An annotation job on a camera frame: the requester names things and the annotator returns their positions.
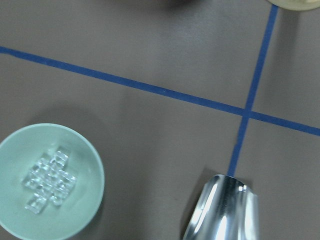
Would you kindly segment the green bowl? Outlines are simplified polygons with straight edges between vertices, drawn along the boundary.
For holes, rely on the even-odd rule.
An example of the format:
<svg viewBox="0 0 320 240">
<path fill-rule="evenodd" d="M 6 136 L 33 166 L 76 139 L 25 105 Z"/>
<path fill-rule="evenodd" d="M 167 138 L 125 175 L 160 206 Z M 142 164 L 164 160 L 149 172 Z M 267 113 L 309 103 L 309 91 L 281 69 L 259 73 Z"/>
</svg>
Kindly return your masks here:
<svg viewBox="0 0 320 240">
<path fill-rule="evenodd" d="M 22 240 L 66 240 L 84 229 L 101 205 L 102 160 L 66 126 L 38 123 L 0 143 L 0 225 Z"/>
</svg>

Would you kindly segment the metal ice scoop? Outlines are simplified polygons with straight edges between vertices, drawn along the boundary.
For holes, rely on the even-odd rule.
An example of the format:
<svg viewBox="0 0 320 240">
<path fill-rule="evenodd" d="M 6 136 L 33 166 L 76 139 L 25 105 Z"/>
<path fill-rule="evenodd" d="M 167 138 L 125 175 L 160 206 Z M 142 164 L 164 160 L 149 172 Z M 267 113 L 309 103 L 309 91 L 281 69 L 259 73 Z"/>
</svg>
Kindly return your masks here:
<svg viewBox="0 0 320 240">
<path fill-rule="evenodd" d="M 184 240 L 259 240 L 259 201 L 240 180 L 223 174 L 203 187 Z"/>
</svg>

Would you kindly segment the ice cubes in green bowl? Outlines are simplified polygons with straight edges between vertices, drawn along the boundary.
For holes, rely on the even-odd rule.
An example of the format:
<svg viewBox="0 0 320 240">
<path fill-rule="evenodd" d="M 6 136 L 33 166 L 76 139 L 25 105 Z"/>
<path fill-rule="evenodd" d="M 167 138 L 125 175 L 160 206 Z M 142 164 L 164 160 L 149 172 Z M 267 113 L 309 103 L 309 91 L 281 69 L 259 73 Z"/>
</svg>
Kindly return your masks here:
<svg viewBox="0 0 320 240">
<path fill-rule="evenodd" d="M 43 153 L 28 170 L 21 184 L 32 191 L 25 209 L 38 215 L 48 204 L 59 208 L 74 190 L 77 178 L 66 171 L 71 151 L 59 146 L 54 152 Z"/>
</svg>

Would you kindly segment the wooden cup stand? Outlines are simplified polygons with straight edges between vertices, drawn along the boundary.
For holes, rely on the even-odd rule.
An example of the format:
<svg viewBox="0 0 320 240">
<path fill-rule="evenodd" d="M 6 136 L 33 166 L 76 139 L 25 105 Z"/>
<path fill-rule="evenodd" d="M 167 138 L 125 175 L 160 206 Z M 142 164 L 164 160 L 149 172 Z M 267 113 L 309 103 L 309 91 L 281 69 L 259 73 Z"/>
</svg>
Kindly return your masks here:
<svg viewBox="0 0 320 240">
<path fill-rule="evenodd" d="M 291 11 L 309 11 L 320 7 L 320 0 L 267 0 L 273 5 Z"/>
</svg>

